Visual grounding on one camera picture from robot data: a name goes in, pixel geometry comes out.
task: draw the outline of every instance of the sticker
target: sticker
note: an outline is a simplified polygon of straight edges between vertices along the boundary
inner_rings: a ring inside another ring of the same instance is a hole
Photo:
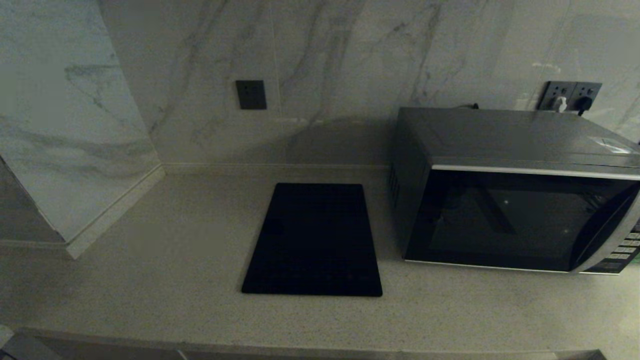
[[[612,138],[601,138],[599,136],[589,136],[589,138],[596,143],[604,146],[607,150],[613,152],[614,154],[640,154],[637,151]]]

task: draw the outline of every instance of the marble wall tile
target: marble wall tile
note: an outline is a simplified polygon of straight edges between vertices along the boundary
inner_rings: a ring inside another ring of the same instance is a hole
[[[268,1],[101,1],[163,162],[281,163]],[[262,79],[267,110],[241,111],[235,80]]]
[[[543,77],[602,83],[584,117],[640,140],[640,3],[576,1]]]
[[[287,161],[384,164],[400,106],[531,108],[568,5],[274,1]]]
[[[165,162],[382,165],[398,107],[533,110],[551,79],[604,82],[588,117],[640,137],[638,57],[607,58],[636,37],[629,1],[100,3]],[[239,110],[251,78],[268,111]]]
[[[97,3],[0,1],[0,154],[67,240],[159,159]]]

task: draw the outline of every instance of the kitchen countertop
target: kitchen countertop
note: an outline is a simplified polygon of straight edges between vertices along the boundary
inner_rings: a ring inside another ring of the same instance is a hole
[[[380,169],[167,171],[78,260],[0,257],[0,323],[185,347],[600,348],[640,358],[637,265],[606,276],[404,262]],[[364,185],[381,298],[240,292],[278,182]]]

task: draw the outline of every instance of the black wall switch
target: black wall switch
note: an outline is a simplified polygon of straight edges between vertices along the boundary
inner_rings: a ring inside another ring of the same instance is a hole
[[[242,110],[265,110],[267,99],[264,96],[264,81],[237,80],[238,100]]]

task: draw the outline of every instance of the electrical socket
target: electrical socket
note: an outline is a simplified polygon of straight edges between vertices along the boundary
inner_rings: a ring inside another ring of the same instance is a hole
[[[538,104],[538,109],[553,110],[556,99],[559,96],[564,96],[566,97],[565,111],[580,111],[580,103],[587,98],[591,99],[591,103],[593,103],[601,87],[601,83],[549,81],[547,89]]]
[[[576,83],[571,98],[567,98],[567,111],[579,111],[579,104],[577,103],[585,97],[589,97],[594,101],[601,87],[602,83]]]
[[[577,83],[574,81],[549,81],[547,83],[547,89],[538,104],[538,109],[553,110],[556,97],[559,96],[566,97],[568,104],[569,98],[572,96],[576,84]]]
[[[264,81],[237,80],[238,102],[242,110],[265,110],[267,99],[264,94]]]

